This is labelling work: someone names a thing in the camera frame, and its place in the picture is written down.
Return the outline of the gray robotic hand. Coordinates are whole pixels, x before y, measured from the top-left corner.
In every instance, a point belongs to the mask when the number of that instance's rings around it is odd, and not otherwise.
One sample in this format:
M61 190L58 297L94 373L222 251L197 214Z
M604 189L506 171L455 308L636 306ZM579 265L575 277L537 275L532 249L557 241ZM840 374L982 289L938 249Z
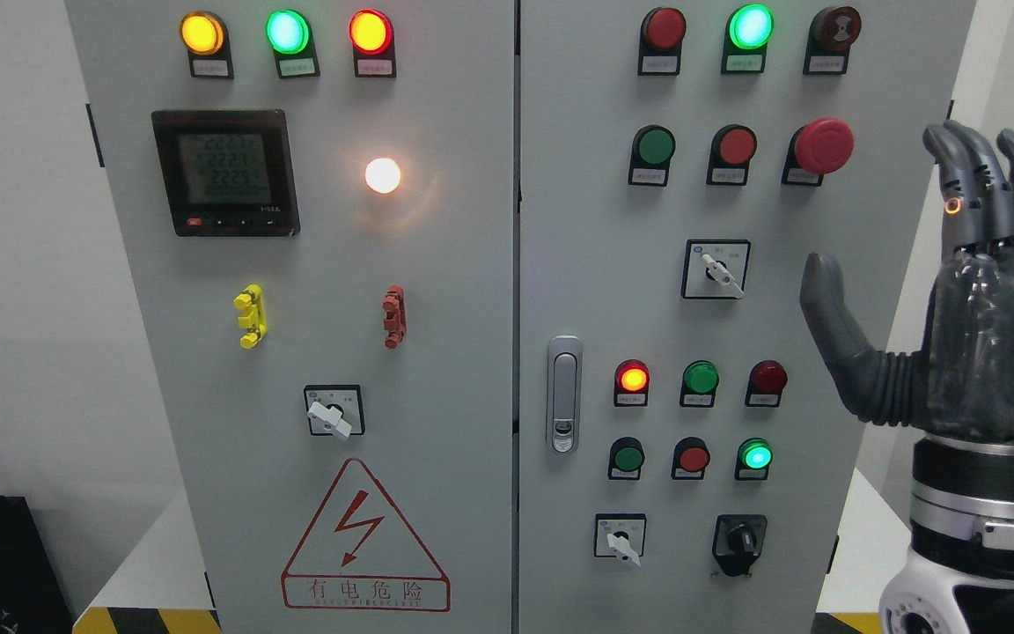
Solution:
M845 304L840 264L813 253L800 305L842 405L858 420L1014 443L1014 131L989 140L954 120L922 136L943 200L941 263L922 347L870 345Z

